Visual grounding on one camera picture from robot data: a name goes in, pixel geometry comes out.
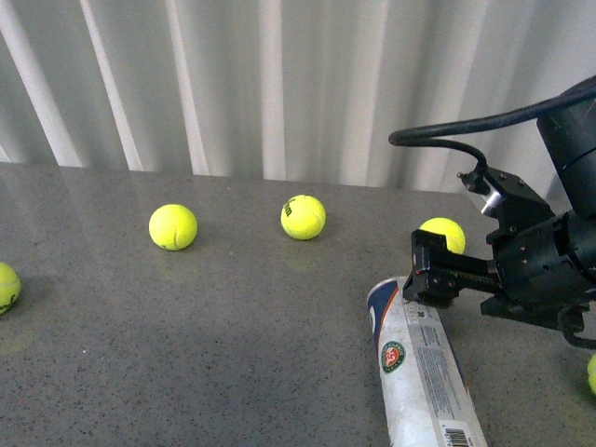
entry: gray countertop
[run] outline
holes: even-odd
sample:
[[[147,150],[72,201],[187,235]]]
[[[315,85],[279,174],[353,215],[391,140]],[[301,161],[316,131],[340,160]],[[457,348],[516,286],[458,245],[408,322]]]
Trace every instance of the gray countertop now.
[[[297,194],[328,212],[311,241],[279,225]],[[149,238],[166,203],[199,220],[184,251]],[[23,283],[0,317],[1,445],[388,445],[365,299],[435,216],[490,257],[467,196],[0,164],[0,261]],[[596,445],[590,352],[483,298],[442,316],[489,444]]]

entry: black cable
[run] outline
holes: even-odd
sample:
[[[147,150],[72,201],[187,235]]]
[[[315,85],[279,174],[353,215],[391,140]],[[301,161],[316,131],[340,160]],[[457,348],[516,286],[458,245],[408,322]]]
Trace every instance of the black cable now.
[[[467,121],[423,126],[420,128],[397,130],[389,135],[389,142],[396,146],[412,146],[413,140],[421,140],[447,135],[464,135],[468,133],[484,132],[486,130],[501,129],[524,121],[538,118],[578,102],[596,98],[596,76],[583,81],[562,95],[536,104],[522,107],[511,112],[491,115]]]
[[[478,160],[478,165],[481,168],[486,168],[486,156],[474,146],[465,144],[464,142],[453,142],[451,140],[443,140],[440,138],[422,138],[416,140],[406,140],[400,142],[400,146],[410,147],[445,147],[448,149],[454,149],[455,151],[464,152],[470,154]]]

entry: corrugated wall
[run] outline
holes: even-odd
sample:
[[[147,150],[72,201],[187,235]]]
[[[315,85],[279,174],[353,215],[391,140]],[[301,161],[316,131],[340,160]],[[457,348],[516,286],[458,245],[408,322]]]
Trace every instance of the corrugated wall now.
[[[596,74],[596,2],[0,0],[0,161],[462,191],[391,131]],[[560,194],[535,124],[461,138]]]

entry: barcode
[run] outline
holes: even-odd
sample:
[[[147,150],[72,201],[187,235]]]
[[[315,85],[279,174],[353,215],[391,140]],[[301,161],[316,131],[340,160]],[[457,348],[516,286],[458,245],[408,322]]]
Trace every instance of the barcode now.
[[[457,428],[445,428],[445,440],[448,447],[470,447],[466,432]]]

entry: circular logo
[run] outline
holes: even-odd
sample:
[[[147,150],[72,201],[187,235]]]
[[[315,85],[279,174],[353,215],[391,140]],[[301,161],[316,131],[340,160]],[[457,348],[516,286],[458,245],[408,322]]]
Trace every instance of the circular logo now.
[[[387,342],[381,351],[381,366],[386,373],[392,373],[400,367],[406,358],[406,350],[398,342]]]

